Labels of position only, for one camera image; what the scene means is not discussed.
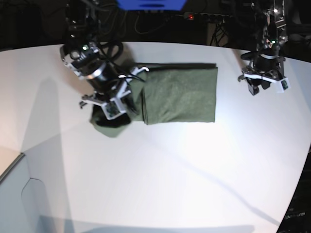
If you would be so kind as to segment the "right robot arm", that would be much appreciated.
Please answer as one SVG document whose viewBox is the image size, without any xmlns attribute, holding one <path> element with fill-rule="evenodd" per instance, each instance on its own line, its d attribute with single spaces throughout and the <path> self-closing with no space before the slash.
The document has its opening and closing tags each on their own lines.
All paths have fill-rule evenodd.
<svg viewBox="0 0 311 233">
<path fill-rule="evenodd" d="M 123 53 L 123 43 L 100 43 L 99 11 L 104 10 L 96 0 L 68 1 L 66 21 L 69 34 L 60 48 L 60 56 L 63 64 L 94 90 L 93 94 L 82 96 L 80 108 L 87 104 L 97 106 L 111 121 L 137 114 L 130 82 L 142 82 L 138 74 L 149 69 L 134 67 L 127 71 L 115 63 Z"/>
</svg>

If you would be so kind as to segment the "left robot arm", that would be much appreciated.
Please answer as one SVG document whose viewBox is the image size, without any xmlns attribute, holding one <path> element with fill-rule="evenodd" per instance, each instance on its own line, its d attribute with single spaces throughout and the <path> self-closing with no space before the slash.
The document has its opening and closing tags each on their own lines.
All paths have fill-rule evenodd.
<svg viewBox="0 0 311 233">
<path fill-rule="evenodd" d="M 280 55 L 281 47 L 288 41 L 283 0 L 253 0 L 255 12 L 256 50 L 244 53 L 241 59 L 248 61 L 242 68 L 238 81 L 245 80 L 249 92 L 255 96 L 259 88 L 266 90 L 271 85 L 278 93 L 290 88 L 284 74 L 285 57 Z"/>
</svg>

